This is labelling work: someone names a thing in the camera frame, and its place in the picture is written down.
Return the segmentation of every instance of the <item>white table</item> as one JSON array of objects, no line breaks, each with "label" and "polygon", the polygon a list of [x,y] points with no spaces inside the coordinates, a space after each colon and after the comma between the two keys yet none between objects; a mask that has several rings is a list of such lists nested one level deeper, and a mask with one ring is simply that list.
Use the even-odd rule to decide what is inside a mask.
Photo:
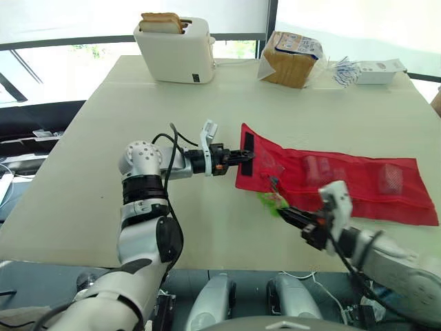
[{"label": "white table", "polygon": [[[204,121],[215,141],[238,148],[240,125],[285,147],[367,157],[415,157],[441,211],[440,119],[405,74],[390,86],[294,90],[257,81],[256,61],[221,66],[211,83],[155,82],[141,57],[121,57],[81,108],[0,231],[0,258],[72,265],[118,265],[122,202],[117,163],[127,143],[170,131],[193,140]],[[256,193],[223,177],[170,183],[185,245],[178,268],[341,271],[337,258],[309,247],[298,229],[269,215]],[[354,220],[441,257],[436,227]]]}]

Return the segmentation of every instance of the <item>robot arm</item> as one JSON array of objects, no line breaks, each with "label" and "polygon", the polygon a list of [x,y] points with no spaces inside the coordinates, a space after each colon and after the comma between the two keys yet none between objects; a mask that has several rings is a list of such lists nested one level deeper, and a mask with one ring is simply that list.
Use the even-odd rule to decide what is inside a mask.
[{"label": "robot arm", "polygon": [[279,214],[302,230],[308,244],[333,255],[329,231],[355,269],[405,297],[410,311],[407,314],[427,325],[440,326],[441,260],[423,258],[401,248],[381,232],[351,228],[352,203],[345,182],[330,183],[319,193],[324,210],[308,213],[285,208]]},{"label": "robot arm", "polygon": [[[231,151],[221,143],[211,143],[216,128],[211,121],[205,124],[202,150],[176,151],[170,179],[196,173],[222,175],[228,167],[253,157],[248,151]],[[158,289],[183,249],[181,227],[170,213],[162,182],[171,155],[171,148],[146,141],[126,147],[119,161],[123,206],[118,254],[122,266],[97,279],[51,331],[144,330]]]}]

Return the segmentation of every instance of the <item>bread slice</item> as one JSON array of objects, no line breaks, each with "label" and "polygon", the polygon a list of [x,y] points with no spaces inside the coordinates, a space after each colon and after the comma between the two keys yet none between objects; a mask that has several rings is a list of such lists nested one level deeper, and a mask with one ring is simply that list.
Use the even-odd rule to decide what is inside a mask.
[{"label": "bread slice", "polygon": [[173,12],[144,12],[143,20],[139,22],[139,30],[143,32],[158,33],[183,33],[183,27],[179,16]]}]

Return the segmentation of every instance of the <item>red mesh bag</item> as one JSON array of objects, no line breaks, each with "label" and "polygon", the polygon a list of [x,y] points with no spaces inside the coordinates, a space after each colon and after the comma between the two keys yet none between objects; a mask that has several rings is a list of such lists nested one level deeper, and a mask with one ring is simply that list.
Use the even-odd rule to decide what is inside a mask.
[{"label": "red mesh bag", "polygon": [[294,150],[257,135],[242,125],[240,147],[254,151],[240,164],[236,187],[271,192],[271,178],[290,205],[309,211],[322,207],[318,188],[344,180],[353,217],[385,219],[413,225],[438,225],[435,206],[415,159],[372,159],[334,152]]}]

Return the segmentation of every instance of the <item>toaster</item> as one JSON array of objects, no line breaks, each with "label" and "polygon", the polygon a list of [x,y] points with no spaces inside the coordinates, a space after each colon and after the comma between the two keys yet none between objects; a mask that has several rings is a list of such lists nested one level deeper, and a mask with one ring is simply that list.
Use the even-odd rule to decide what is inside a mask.
[{"label": "toaster", "polygon": [[208,23],[181,17],[183,34],[143,32],[136,26],[134,38],[152,76],[158,81],[208,83],[214,76],[213,43]]}]

